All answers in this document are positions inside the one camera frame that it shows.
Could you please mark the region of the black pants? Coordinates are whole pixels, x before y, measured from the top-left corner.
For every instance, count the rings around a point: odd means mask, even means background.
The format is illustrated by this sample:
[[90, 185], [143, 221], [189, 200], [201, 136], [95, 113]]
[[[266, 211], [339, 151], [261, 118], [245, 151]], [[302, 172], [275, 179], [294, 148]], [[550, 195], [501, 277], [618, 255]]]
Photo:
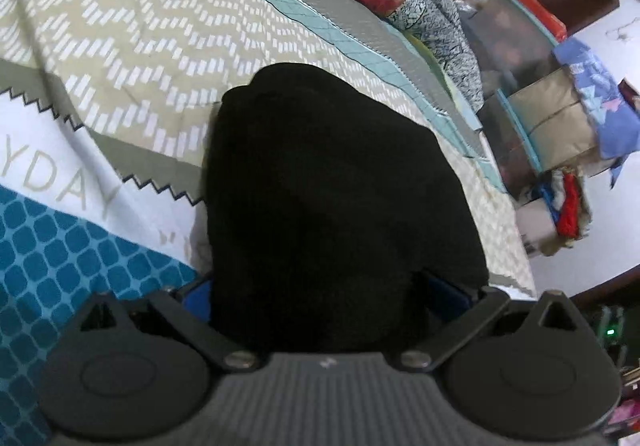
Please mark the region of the black pants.
[[318, 67], [229, 90], [206, 171], [209, 322], [248, 351], [405, 351], [461, 315], [432, 278], [488, 284], [434, 132]]

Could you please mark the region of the stack of colourful folded clothes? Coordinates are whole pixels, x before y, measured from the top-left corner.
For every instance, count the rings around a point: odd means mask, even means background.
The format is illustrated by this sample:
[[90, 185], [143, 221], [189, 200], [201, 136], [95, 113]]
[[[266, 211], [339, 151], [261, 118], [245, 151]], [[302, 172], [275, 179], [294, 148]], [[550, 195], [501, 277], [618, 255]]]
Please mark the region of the stack of colourful folded clothes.
[[591, 229], [592, 209], [582, 169], [565, 166], [545, 172], [539, 181], [523, 193], [526, 201], [542, 201], [542, 212], [548, 215], [552, 229], [541, 237], [528, 239], [535, 253], [552, 257], [561, 249], [574, 247]]

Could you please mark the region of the beige storage bag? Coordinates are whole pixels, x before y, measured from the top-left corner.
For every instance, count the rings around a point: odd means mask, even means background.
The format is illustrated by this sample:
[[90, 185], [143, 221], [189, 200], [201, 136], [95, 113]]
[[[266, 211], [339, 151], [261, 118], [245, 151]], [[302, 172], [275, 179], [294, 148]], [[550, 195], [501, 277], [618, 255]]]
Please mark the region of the beige storage bag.
[[518, 90], [508, 101], [542, 172], [563, 166], [589, 167], [601, 160], [596, 131], [564, 68]]

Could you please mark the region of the blue printed cloth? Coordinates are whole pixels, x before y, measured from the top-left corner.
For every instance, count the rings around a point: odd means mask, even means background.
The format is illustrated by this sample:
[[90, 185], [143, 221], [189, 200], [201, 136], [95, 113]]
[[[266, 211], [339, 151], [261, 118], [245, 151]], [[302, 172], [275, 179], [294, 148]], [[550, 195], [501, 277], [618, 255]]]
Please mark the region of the blue printed cloth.
[[639, 114], [624, 100], [617, 82], [587, 44], [570, 37], [558, 44], [553, 54], [572, 76], [596, 131], [600, 157], [613, 160], [610, 177], [614, 187], [628, 156], [639, 151]]

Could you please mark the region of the dark storage bag teal trim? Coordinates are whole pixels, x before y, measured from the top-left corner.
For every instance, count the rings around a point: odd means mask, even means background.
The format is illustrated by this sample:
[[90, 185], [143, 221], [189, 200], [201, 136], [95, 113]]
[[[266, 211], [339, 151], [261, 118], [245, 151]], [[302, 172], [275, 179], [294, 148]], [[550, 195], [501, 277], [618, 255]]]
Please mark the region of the dark storage bag teal trim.
[[485, 104], [478, 118], [502, 182], [516, 198], [536, 181], [540, 165], [508, 99], [558, 68], [556, 40], [518, 0], [489, 0], [462, 24], [482, 76]]

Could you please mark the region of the chevron patterned bedspread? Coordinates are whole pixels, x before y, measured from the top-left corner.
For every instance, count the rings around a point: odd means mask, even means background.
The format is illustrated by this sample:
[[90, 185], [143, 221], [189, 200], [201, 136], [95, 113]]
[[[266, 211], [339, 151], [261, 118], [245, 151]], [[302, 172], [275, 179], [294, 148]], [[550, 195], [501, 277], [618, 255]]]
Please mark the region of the chevron patterned bedspread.
[[355, 0], [1, 0], [1, 440], [42, 445], [34, 385], [93, 292], [137, 298], [210, 265], [207, 131], [227, 90], [310, 64], [432, 129], [490, 283], [535, 293], [475, 115]]

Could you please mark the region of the red box on top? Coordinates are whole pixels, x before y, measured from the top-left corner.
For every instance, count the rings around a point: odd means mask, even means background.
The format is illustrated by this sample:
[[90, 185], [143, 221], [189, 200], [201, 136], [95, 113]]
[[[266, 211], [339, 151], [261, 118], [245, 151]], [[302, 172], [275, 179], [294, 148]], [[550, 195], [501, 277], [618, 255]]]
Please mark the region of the red box on top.
[[549, 30], [556, 41], [562, 42], [567, 38], [565, 24], [538, 0], [518, 0], [518, 2]]

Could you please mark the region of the blue grey patterned blanket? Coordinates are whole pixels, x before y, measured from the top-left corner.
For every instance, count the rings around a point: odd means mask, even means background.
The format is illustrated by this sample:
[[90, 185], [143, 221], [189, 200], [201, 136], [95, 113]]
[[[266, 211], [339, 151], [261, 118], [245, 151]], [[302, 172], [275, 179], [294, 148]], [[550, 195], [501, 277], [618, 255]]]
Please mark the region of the blue grey patterned blanket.
[[388, 20], [431, 51], [477, 113], [484, 105], [480, 65], [463, 31], [454, 0], [405, 0]]

